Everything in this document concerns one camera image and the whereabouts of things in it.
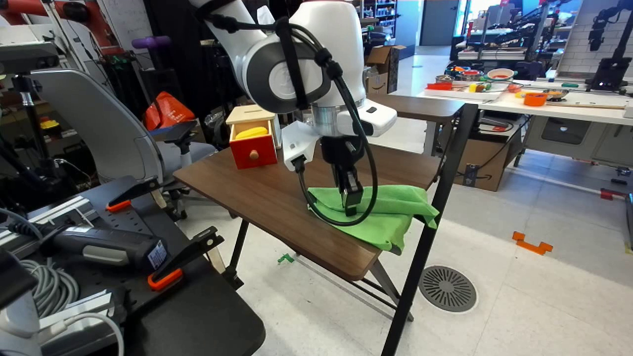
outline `gray office chair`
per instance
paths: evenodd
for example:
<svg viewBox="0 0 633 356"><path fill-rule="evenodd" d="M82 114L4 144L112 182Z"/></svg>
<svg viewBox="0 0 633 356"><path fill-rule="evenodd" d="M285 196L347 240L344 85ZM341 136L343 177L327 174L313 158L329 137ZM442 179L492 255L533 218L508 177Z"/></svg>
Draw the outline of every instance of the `gray office chair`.
<svg viewBox="0 0 633 356"><path fill-rule="evenodd" d="M154 141L130 110L84 72L42 70L31 73L30 77L40 85L40 98L53 106L90 149L99 181L108 182L125 175L139 181L158 176L180 217L186 217L179 193L184 187L172 175L183 165L212 155L215 147L191 142L189 154L181 157L176 144ZM191 128L176 125L167 134L172 140L167 141L183 139Z"/></svg>

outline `green cloth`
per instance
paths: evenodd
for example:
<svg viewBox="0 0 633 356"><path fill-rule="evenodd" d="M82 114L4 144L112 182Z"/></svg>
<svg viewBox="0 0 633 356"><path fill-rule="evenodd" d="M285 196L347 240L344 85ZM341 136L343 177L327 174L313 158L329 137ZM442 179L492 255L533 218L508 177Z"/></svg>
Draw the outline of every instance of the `green cloth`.
<svg viewBox="0 0 633 356"><path fill-rule="evenodd" d="M325 216L336 221L357 219L369 205L372 189L365 188L363 199L356 207L358 214L345 216L338 188L309 188L316 198L316 207ZM427 192L413 186L379 186L372 213L360 224L334 226L347 234L366 241L384 251L397 255L404 249L404 234L411 226L414 215L421 215L426 224L437 229L435 217L439 214L427 200Z"/></svg>

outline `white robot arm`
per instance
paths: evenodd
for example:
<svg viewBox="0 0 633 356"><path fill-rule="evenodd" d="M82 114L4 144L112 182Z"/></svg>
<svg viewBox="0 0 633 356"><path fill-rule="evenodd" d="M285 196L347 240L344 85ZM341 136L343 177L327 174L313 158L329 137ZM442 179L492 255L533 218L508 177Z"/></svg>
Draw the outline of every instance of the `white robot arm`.
<svg viewBox="0 0 633 356"><path fill-rule="evenodd" d="M367 151L375 171L366 136L382 135L396 120L395 110L366 97L361 28L354 6L345 1L302 3L287 21L295 36L291 43L298 62L292 67L284 33L264 34L241 0L189 1L199 8L199 15L229 54L238 83L255 103L274 113L310 105L313 119L307 123L309 127L295 122L282 130L284 163L303 180L303 163L311 161L316 141L322 137L323 159L332 164L343 206L348 215L354 215L363 190L354 163ZM323 54L320 46L331 54L327 65L317 60ZM310 203L305 189L304 193Z"/></svg>

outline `chair armrest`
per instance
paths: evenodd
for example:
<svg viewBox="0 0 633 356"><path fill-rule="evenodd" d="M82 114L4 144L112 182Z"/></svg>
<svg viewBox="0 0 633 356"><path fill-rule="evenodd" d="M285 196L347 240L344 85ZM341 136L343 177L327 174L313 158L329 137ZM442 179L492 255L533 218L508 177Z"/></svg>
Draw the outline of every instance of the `chair armrest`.
<svg viewBox="0 0 633 356"><path fill-rule="evenodd" d="M191 135L191 130L195 129L196 125L197 121L191 120L171 126L170 130L165 135L165 142L174 143L176 145L182 143Z"/></svg>

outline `brown tabletop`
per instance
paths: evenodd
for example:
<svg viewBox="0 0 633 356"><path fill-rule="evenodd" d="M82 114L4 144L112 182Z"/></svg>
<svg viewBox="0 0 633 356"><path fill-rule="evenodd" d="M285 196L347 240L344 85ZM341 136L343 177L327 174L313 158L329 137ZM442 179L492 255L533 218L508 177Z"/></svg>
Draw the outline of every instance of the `brown tabletop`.
<svg viewBox="0 0 633 356"><path fill-rule="evenodd" d="M462 101L416 98L414 96L368 94L367 98L378 104L394 108L399 117L439 123L450 122L455 113L464 106Z"/></svg>
<svg viewBox="0 0 633 356"><path fill-rule="evenodd" d="M437 158L374 145L372 152L379 184L409 184L427 189L439 163ZM339 277L348 281L362 279L380 250L310 212L297 174L285 167L281 150L277 154L276 165L238 170L231 150L225 149L178 170L174 176ZM306 164L308 187L334 186L332 169L320 157L317 146L315 159ZM359 180L370 185L367 158L356 167Z"/></svg>

